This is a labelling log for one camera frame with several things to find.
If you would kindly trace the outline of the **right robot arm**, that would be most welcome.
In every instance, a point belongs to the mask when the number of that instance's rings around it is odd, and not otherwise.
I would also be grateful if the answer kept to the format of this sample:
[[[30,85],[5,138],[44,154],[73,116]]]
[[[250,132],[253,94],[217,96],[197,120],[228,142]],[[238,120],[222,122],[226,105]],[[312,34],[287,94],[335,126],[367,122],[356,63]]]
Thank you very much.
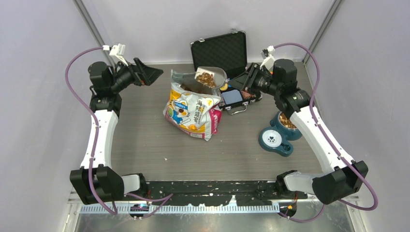
[[[270,72],[257,63],[251,64],[228,84],[236,89],[256,94],[263,92],[274,97],[276,107],[296,126],[317,157],[320,174],[288,171],[277,176],[276,192],[289,198],[295,191],[315,195],[323,204],[341,201],[357,193],[365,185],[368,166],[355,161],[336,141],[325,123],[318,117],[309,94],[297,86],[297,68],[289,59],[278,59]]]

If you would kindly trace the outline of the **metal food scoop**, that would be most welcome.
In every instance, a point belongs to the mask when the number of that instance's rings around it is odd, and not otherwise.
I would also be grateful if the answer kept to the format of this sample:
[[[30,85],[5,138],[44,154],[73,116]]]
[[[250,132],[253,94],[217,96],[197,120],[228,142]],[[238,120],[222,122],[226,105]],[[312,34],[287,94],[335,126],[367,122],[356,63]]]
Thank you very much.
[[[209,88],[217,89],[227,83],[227,74],[222,68],[218,67],[198,67],[194,79]]]

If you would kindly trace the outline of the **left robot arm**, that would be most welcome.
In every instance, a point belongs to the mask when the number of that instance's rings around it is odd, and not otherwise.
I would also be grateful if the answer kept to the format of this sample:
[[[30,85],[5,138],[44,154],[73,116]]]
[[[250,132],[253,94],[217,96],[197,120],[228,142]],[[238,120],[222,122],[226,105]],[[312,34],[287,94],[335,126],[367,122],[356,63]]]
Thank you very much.
[[[88,67],[92,96],[86,109],[91,114],[91,131],[85,157],[79,169],[70,172],[70,182],[83,204],[122,200],[130,193],[143,200],[148,187],[142,174],[120,176],[111,165],[111,151],[122,98],[129,85],[150,86],[163,70],[145,65],[135,58],[133,64],[118,62],[115,67],[98,61]]]

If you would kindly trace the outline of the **pet food bag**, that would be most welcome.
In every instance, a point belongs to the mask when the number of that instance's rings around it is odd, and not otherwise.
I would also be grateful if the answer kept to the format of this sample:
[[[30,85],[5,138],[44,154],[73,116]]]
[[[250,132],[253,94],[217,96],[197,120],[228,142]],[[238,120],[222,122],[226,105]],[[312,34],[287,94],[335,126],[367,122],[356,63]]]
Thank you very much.
[[[220,92],[198,83],[194,77],[194,73],[171,70],[171,90],[163,115],[189,136],[209,141],[218,131],[222,97]]]

